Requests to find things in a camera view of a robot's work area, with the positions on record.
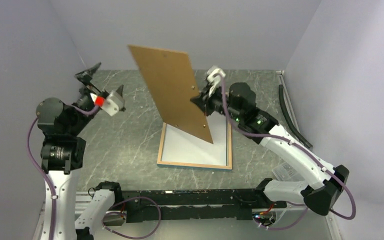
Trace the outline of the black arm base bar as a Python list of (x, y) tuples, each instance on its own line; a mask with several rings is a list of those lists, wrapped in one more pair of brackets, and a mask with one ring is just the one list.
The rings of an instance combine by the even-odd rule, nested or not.
[(253, 188), (195, 190), (124, 190), (110, 206), (122, 210), (127, 223), (157, 220), (251, 220), (267, 210), (285, 209), (285, 201), (271, 202)]

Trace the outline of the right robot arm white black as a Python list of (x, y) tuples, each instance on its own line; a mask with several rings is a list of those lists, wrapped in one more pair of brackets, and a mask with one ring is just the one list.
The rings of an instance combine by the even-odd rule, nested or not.
[(256, 93), (248, 84), (237, 82), (228, 93), (217, 87), (210, 92), (208, 84), (197, 96), (190, 98), (206, 116), (224, 115), (238, 131), (281, 157), (302, 177), (302, 181), (264, 179), (256, 188), (255, 202), (262, 208), (284, 201), (305, 205), (314, 213), (326, 216), (342, 192), (349, 192), (346, 182), (350, 171), (344, 165), (333, 166), (316, 156), (279, 121), (257, 107)]

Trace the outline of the clear plastic screw box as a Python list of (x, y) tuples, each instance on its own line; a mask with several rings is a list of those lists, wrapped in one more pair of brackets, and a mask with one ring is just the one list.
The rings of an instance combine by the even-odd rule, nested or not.
[(274, 167), (272, 173), (278, 181), (282, 182), (301, 182), (305, 180), (301, 174), (287, 162)]

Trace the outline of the brown frame backing board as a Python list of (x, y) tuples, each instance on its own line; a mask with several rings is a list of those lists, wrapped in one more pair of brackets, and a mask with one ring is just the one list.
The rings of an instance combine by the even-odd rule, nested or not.
[(205, 114), (191, 102), (199, 88), (184, 51), (128, 45), (164, 123), (213, 143)]

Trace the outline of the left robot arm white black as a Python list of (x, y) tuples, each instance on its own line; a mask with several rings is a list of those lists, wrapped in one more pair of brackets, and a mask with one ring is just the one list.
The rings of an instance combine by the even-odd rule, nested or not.
[(100, 110), (111, 116), (125, 111), (122, 87), (109, 92), (92, 84), (100, 66), (97, 63), (75, 75), (83, 88), (73, 104), (50, 97), (36, 108), (33, 124), (44, 135), (41, 162), (35, 165), (45, 181), (43, 240), (92, 240), (106, 212), (123, 204), (120, 184), (103, 181), (95, 187), (86, 209), (75, 216), (77, 184), (86, 149), (86, 141), (79, 134)]

